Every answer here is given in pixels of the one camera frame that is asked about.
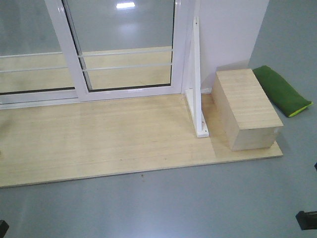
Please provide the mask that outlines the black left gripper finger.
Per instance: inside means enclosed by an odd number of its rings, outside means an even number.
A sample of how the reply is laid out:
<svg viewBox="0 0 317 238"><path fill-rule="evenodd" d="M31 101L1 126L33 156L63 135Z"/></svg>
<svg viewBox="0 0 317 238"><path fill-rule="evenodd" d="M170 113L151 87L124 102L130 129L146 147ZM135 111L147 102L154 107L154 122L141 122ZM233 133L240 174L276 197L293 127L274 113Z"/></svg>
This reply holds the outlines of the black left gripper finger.
<svg viewBox="0 0 317 238"><path fill-rule="evenodd" d="M0 236L5 236L9 229L9 224L5 220L0 220Z"/></svg>

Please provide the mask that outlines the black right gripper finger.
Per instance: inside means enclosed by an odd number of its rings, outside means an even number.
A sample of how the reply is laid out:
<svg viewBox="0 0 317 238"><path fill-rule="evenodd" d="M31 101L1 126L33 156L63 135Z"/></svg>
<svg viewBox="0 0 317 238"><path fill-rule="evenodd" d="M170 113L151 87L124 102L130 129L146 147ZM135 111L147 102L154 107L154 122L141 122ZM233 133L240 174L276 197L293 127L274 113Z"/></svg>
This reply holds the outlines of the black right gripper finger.
<svg viewBox="0 0 317 238"><path fill-rule="evenodd" d="M316 230L317 229L317 212L300 211L295 216L301 230Z"/></svg>

